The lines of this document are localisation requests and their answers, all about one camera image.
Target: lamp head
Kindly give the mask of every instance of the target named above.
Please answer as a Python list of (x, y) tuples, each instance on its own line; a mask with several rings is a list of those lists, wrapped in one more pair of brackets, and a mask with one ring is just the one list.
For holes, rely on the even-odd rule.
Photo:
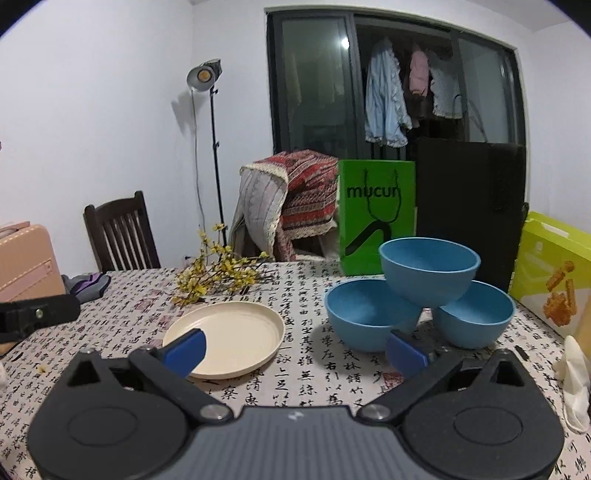
[(222, 61), (220, 59), (204, 61), (199, 67), (191, 69), (187, 75), (187, 84), (198, 92), (204, 92), (213, 87), (221, 74)]

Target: chair backrest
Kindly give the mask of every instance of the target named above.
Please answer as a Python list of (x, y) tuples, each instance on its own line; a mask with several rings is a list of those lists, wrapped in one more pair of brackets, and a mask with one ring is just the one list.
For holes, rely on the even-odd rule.
[(84, 220), (99, 269), (160, 268), (144, 194), (84, 209)]

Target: stacked blue bowl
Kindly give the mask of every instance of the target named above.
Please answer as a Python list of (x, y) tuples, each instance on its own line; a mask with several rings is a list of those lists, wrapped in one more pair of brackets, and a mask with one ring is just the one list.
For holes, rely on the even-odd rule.
[(505, 330), (515, 303), (496, 287), (474, 280), (478, 254), (436, 238), (384, 243), (379, 253), (386, 280), (353, 280), (326, 294), (330, 322), (344, 343), (383, 352), (393, 329), (411, 333), (424, 307), (443, 336), (461, 348), (491, 345)]

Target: ceiling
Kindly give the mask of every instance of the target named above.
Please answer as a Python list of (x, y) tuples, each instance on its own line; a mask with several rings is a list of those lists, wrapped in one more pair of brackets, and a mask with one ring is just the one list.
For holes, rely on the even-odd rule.
[(532, 31), (569, 21), (548, 0), (467, 0), (509, 17)]

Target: pink garment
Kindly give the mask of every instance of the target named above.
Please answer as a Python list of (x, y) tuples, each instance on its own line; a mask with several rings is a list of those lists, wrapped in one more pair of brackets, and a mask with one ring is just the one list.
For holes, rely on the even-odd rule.
[(415, 95), (427, 96), (429, 91), (429, 61), (427, 55), (418, 46), (413, 47), (410, 61), (410, 92)]

